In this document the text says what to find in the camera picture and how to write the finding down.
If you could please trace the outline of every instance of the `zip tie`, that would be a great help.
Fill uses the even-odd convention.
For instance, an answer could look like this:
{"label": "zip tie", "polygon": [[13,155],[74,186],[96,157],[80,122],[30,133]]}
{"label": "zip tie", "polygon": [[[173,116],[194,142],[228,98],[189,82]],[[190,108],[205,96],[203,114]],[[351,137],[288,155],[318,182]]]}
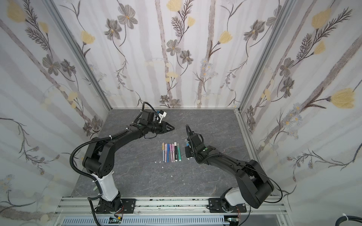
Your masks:
{"label": "zip tie", "polygon": [[347,221],[349,221],[349,219],[348,219],[348,217],[347,217],[347,215],[345,213],[343,213],[342,215],[347,218]]}

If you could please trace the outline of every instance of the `floral wallpaper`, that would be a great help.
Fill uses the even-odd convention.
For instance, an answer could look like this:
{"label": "floral wallpaper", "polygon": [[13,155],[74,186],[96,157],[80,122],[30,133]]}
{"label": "floral wallpaper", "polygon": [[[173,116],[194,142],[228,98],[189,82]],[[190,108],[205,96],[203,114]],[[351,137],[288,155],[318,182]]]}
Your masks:
{"label": "floral wallpaper", "polygon": [[296,226],[361,214],[361,10],[297,1],[241,110]]}
{"label": "floral wallpaper", "polygon": [[41,1],[0,6],[0,224],[48,225],[108,111]]}
{"label": "floral wallpaper", "polygon": [[112,107],[238,107],[284,1],[55,1]]}

